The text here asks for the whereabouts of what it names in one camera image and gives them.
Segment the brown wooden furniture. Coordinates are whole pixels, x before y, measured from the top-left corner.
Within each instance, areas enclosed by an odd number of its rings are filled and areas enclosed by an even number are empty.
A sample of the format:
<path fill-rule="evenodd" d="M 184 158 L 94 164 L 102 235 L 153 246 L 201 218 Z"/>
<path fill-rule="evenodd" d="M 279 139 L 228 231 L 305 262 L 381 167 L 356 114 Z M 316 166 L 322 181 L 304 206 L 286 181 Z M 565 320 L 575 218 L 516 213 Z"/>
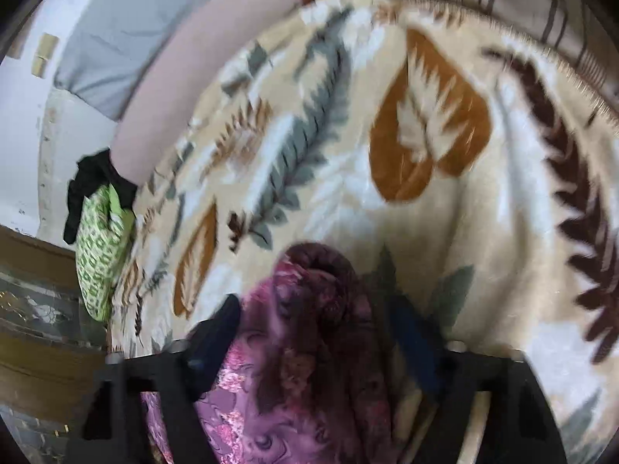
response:
<path fill-rule="evenodd" d="M 70 250 L 1 229 L 1 403 L 67 423 L 104 364 Z"/>

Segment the light grey pillow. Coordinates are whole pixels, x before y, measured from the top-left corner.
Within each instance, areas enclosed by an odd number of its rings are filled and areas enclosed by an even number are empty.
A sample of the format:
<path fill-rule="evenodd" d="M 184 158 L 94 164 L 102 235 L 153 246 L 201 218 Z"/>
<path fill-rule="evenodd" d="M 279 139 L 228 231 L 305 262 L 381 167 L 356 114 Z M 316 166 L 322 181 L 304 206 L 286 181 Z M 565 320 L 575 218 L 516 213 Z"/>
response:
<path fill-rule="evenodd" d="M 64 48 L 56 88 L 116 121 L 162 46 L 204 1 L 90 0 Z"/>

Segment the purple floral garment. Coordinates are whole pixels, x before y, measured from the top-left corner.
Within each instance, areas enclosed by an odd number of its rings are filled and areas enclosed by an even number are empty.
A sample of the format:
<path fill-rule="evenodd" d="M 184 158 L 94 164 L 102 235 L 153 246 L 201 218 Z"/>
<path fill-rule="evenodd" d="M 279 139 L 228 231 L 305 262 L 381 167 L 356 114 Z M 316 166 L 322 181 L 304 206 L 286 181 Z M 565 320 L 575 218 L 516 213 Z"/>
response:
<path fill-rule="evenodd" d="M 392 256 L 360 275 L 339 251 L 289 247 L 242 297 L 238 333 L 195 408 L 219 463 L 393 463 L 398 412 L 384 301 Z"/>

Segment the beige leaf-pattern blanket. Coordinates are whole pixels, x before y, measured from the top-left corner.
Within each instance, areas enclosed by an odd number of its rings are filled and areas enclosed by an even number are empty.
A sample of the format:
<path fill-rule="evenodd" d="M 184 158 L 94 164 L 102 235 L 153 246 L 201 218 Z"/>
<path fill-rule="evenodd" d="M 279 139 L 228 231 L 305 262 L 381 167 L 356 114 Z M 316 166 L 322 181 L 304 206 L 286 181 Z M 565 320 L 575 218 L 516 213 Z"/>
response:
<path fill-rule="evenodd" d="M 618 430 L 618 118 L 535 41 L 427 0 L 316 0 L 242 48 L 137 193 L 112 296 L 146 355 L 301 241 L 449 339 L 519 350 L 566 458 Z"/>

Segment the black cloth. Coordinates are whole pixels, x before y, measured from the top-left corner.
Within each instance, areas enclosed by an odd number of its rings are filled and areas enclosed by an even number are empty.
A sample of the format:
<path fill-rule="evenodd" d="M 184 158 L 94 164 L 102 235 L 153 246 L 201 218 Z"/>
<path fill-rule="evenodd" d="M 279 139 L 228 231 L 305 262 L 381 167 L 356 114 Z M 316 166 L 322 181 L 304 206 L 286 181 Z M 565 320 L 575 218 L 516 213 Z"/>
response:
<path fill-rule="evenodd" d="M 77 239 L 84 199 L 96 193 L 101 186 L 109 184 L 118 194 L 122 209 L 131 210 L 137 194 L 137 185 L 118 174 L 111 162 L 109 149 L 84 156 L 78 162 L 78 172 L 69 182 L 67 189 L 68 215 L 63 232 L 66 244 L 72 245 Z"/>

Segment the white bed headboard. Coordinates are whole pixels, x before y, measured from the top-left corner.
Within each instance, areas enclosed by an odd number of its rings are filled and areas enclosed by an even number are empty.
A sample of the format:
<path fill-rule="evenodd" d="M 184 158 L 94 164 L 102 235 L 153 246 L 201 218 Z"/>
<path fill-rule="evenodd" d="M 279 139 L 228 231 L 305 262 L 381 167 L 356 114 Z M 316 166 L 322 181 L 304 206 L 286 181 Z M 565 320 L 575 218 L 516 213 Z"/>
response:
<path fill-rule="evenodd" d="M 109 146 L 115 124 L 53 85 L 91 0 L 43 0 L 1 62 L 1 223 L 63 247 L 66 193 L 78 161 Z"/>

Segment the pink bolster cushion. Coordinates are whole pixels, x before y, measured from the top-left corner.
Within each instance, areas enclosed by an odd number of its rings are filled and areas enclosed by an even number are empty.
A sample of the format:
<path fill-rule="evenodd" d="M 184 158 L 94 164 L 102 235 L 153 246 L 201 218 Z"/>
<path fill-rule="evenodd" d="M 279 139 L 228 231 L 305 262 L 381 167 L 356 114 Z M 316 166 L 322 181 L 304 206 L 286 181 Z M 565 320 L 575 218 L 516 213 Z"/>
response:
<path fill-rule="evenodd" d="M 118 123 L 111 164 L 141 186 L 190 123 L 203 89 L 242 46 L 304 0 L 207 0 L 180 23 Z"/>

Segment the green patterned pillow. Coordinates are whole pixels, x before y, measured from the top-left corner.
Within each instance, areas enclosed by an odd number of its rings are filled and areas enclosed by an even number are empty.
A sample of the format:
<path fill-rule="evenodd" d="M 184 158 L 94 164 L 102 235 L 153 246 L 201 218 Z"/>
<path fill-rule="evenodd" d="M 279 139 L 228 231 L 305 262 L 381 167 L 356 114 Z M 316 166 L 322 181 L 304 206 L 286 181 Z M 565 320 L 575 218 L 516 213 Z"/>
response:
<path fill-rule="evenodd" d="M 97 322 L 110 319 L 110 297 L 120 277 L 133 222 L 133 212 L 122 208 L 111 184 L 84 199 L 75 263 L 84 306 Z"/>

